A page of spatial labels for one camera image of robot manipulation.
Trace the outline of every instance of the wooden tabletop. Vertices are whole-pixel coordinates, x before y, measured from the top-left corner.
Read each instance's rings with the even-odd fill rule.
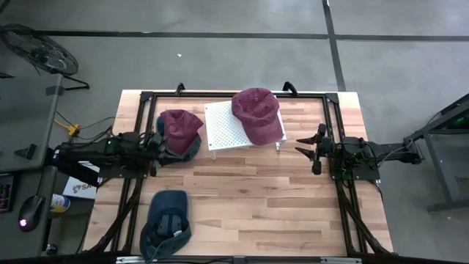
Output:
[[[114,133],[133,131],[141,90],[124,90],[117,110]],[[162,111],[184,109],[204,121],[204,104],[227,98],[159,98],[155,119]],[[366,131],[355,92],[340,92],[342,119],[347,136]],[[325,122],[317,99],[279,99],[287,141],[280,152],[274,144],[217,151],[212,160],[205,126],[199,129],[202,146],[185,164],[172,164],[144,181],[133,239],[133,254],[140,254],[139,237],[147,221],[149,203],[161,190],[189,193],[192,237],[179,255],[341,256],[345,255],[336,187],[322,161],[322,175],[311,173],[309,160],[294,147],[313,136]],[[142,132],[148,108],[145,108]],[[123,180],[108,181],[98,189],[84,249],[94,246],[117,214]],[[368,182],[357,182],[363,221],[388,250],[392,250],[380,194]],[[128,219],[122,226],[125,241]],[[355,248],[356,232],[352,231]]]

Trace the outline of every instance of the navy baseball cap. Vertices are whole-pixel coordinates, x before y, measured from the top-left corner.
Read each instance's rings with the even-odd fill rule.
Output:
[[[140,234],[140,252],[145,262],[170,257],[190,238],[188,195],[185,191],[156,193],[149,206],[147,223]]]

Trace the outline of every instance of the baseball cap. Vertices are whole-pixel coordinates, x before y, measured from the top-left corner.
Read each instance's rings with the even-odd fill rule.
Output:
[[[170,257],[189,241],[191,235],[185,191],[156,193],[140,234],[140,252],[145,262]]]
[[[198,136],[198,129],[204,125],[195,114],[186,110],[166,110],[160,118],[167,138],[166,149],[178,155],[184,155]]]
[[[250,88],[232,98],[232,112],[243,124],[252,144],[277,142],[284,136],[278,119],[278,101],[264,88]]]

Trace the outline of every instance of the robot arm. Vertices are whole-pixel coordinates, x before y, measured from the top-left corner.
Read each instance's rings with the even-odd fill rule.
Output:
[[[377,168],[384,161],[419,164],[423,159],[413,142],[377,144],[367,142],[363,138],[345,137],[343,142],[335,143],[332,138],[325,136],[325,132],[326,126],[320,124],[316,135],[297,140],[304,144],[315,144],[315,151],[301,147],[295,148],[313,161],[311,170],[315,175],[322,173],[321,157],[329,158],[333,168],[331,176],[341,177],[344,180],[352,177],[347,174],[360,175],[362,180],[378,180],[380,176]]]

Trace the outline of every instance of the white perforated board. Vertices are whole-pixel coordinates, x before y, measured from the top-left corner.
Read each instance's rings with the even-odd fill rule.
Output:
[[[208,150],[224,150],[234,147],[248,147],[253,144],[246,136],[241,121],[232,113],[232,102],[206,103],[205,125],[207,126]],[[287,140],[280,111],[277,112],[284,137]]]

